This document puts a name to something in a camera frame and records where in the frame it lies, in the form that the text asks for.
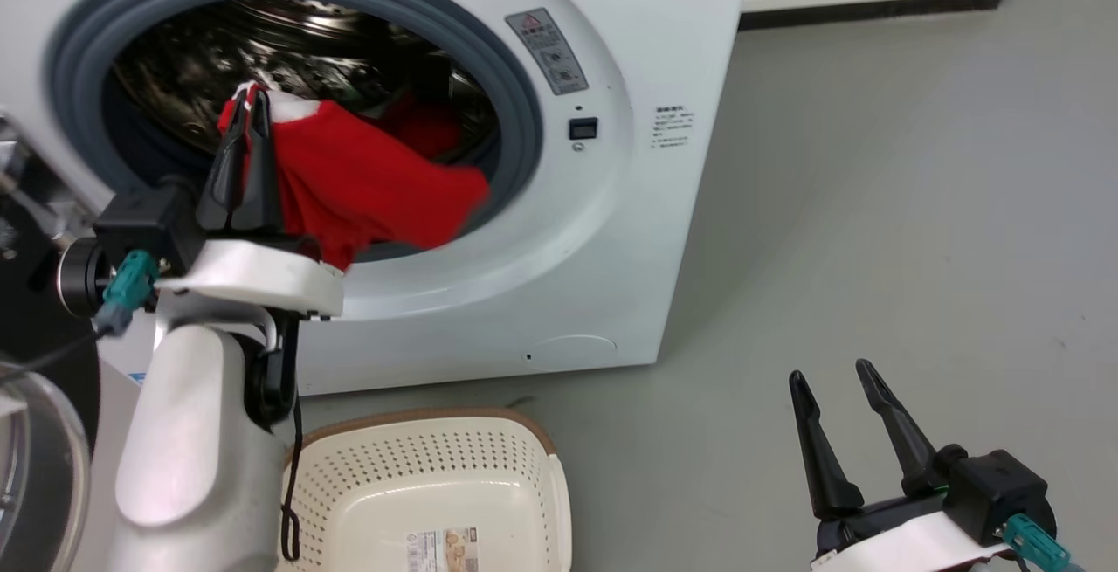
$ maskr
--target concrete floor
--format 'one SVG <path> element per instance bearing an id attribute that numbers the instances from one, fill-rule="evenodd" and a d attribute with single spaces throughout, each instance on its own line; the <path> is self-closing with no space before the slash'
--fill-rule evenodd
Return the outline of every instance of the concrete floor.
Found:
<path id="1" fill-rule="evenodd" d="M 1116 7 L 740 35 L 659 365 L 315 398 L 307 428 L 519 401 L 566 466 L 579 572 L 806 570 L 787 376 L 807 374 L 866 499 L 892 497 L 854 374 L 870 358 L 934 444 L 1045 477 L 1064 543 L 1111 569 Z M 97 504 L 127 413 L 104 417 Z"/>

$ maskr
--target red garment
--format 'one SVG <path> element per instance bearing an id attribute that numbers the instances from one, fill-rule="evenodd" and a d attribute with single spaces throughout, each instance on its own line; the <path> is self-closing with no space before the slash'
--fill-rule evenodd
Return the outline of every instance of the red garment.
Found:
<path id="1" fill-rule="evenodd" d="M 428 162 L 335 102 L 322 102 L 307 118 L 273 123 L 272 135 L 287 233 L 313 235 L 323 260 L 339 269 L 371 241 L 445 245 L 489 197 L 480 170 Z"/>
<path id="2" fill-rule="evenodd" d="M 385 115 L 372 123 L 427 159 L 438 158 L 458 146 L 462 139 L 454 107 L 418 103 L 411 94 L 392 103 Z"/>

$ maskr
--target washing machine door opening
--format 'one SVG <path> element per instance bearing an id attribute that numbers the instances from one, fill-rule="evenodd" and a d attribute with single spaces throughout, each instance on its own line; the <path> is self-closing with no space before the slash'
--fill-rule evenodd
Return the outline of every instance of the washing machine door opening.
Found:
<path id="1" fill-rule="evenodd" d="M 200 185 L 221 107 L 247 79 L 333 99 L 433 162 L 477 166 L 491 198 L 462 233 L 513 201 L 542 150 L 523 67 L 451 0 L 86 0 L 51 64 L 63 130 L 116 191 L 164 174 Z M 414 252 L 377 242 L 358 260 Z"/>

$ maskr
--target warning label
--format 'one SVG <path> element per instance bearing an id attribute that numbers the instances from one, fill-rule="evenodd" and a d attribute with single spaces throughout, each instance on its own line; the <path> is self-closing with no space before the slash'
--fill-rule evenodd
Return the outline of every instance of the warning label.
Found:
<path id="1" fill-rule="evenodd" d="M 652 122 L 652 147 L 686 146 L 691 143 L 695 114 L 682 104 L 656 107 Z"/>
<path id="2" fill-rule="evenodd" d="M 562 30 L 559 30 L 548 10 L 518 12 L 504 20 L 531 51 L 556 95 L 571 94 L 589 87 L 570 44 L 563 38 Z"/>

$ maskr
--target plastic basket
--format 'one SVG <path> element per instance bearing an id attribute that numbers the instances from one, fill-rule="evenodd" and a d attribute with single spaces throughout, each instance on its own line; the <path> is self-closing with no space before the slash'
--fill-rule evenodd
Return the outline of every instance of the plastic basket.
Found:
<path id="1" fill-rule="evenodd" d="M 506 409 L 417 410 L 307 433 L 292 507 L 302 553 L 278 571 L 570 570 L 562 465 L 547 433 Z"/>

